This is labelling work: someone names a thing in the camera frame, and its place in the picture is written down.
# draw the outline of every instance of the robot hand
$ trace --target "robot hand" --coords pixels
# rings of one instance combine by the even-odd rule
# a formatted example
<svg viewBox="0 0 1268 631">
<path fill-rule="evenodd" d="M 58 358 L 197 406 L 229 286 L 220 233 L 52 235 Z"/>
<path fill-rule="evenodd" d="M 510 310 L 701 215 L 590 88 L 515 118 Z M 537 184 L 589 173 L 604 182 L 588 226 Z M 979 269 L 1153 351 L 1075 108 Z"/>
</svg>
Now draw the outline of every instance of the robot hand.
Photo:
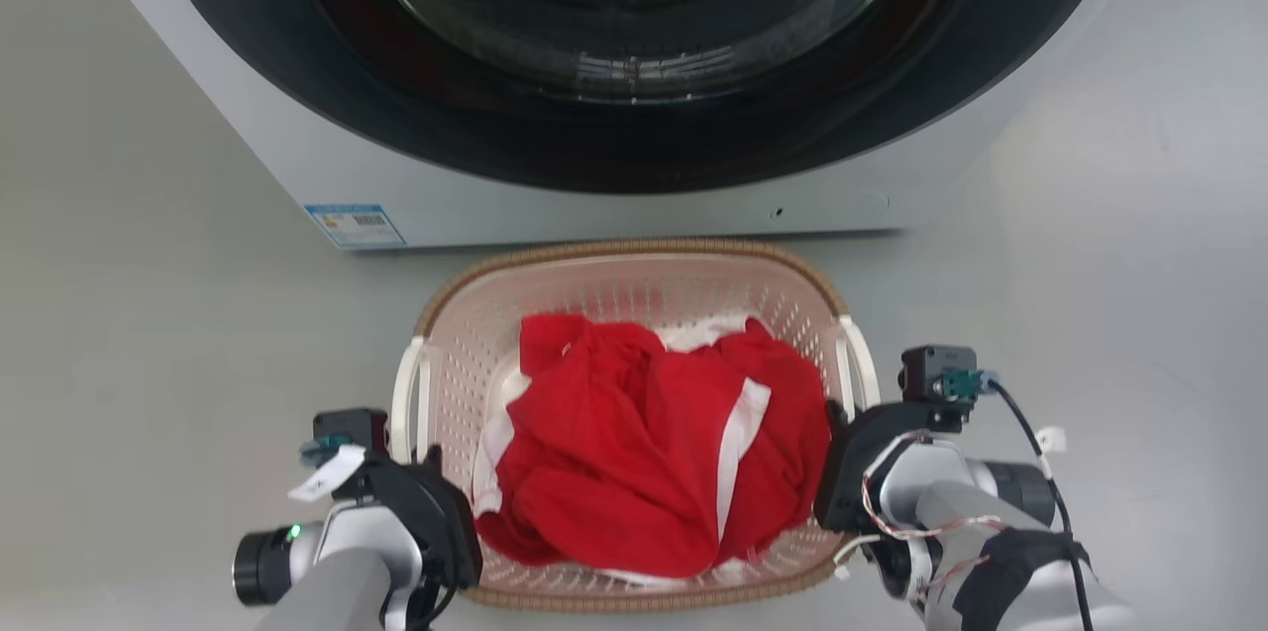
<svg viewBox="0 0 1268 631">
<path fill-rule="evenodd" d="M 313 418 L 314 441 L 302 455 L 330 465 L 306 488 L 312 499 L 330 494 L 335 503 L 322 522 L 254 532 L 238 544 L 238 599 L 276 604 L 257 631 L 422 631 L 458 589 L 479 582 L 483 559 L 467 497 L 440 475 L 439 449 L 421 465 L 393 462 L 385 418 L 366 409 Z"/>
<path fill-rule="evenodd" d="M 903 400 L 847 422 L 829 405 L 832 449 L 814 504 L 824 530 L 855 535 L 886 592 L 931 631 L 1136 628 L 1074 542 L 1069 514 L 1025 416 L 967 347 L 905 351 Z M 960 433 L 979 393 L 999 393 L 1042 468 L 969 460 L 933 433 Z M 1063 532 L 1050 526 L 1061 513 Z"/>
</svg>

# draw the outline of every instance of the white plastic basket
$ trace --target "white plastic basket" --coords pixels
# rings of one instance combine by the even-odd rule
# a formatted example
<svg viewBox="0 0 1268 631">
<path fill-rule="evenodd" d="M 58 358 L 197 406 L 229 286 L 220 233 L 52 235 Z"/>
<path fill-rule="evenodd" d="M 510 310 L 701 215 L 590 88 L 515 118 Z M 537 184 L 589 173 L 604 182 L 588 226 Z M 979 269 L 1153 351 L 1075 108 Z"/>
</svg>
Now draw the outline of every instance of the white plastic basket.
<svg viewBox="0 0 1268 631">
<path fill-rule="evenodd" d="M 444 474 L 470 495 L 486 419 L 519 365 L 520 321 L 569 312 L 593 321 L 683 327 L 716 314 L 754 316 L 814 361 L 825 395 L 847 416 L 880 400 L 862 333 L 828 279 L 800 257 L 734 239 L 639 239 L 536 248 L 497 257 L 451 280 L 429 303 L 397 373 L 391 450 L 413 462 L 439 445 Z M 842 537 L 814 522 L 784 532 L 742 570 L 675 588 L 628 584 L 576 564 L 522 566 L 481 541 L 484 571 L 467 596 L 495 606 L 639 612 L 751 601 L 804 589 L 832 573 Z"/>
</svg>

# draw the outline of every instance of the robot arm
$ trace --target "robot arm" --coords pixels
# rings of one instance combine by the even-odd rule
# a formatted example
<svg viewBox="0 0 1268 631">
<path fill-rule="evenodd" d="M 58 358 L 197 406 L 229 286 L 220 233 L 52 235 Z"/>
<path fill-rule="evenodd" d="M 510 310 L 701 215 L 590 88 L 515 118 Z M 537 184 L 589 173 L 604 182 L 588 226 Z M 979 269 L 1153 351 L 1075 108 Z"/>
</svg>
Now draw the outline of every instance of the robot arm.
<svg viewBox="0 0 1268 631">
<path fill-rule="evenodd" d="M 1044 469 L 974 461 L 933 437 L 960 433 L 979 393 L 1002 393 L 1033 442 L 1007 392 L 976 369 L 974 351 L 917 347 L 903 361 L 902 402 L 852 423 L 829 408 L 819 525 L 855 535 L 850 549 L 864 549 L 886 592 L 909 602 L 931 631 L 1090 631 L 1093 620 L 1102 631 L 1136 628 L 1069 535 L 1046 461 Z M 1060 533 L 1050 530 L 1058 509 Z"/>
<path fill-rule="evenodd" d="M 392 574 L 372 550 L 322 559 L 294 585 L 256 631 L 383 631 L 379 612 L 392 596 Z"/>
</svg>

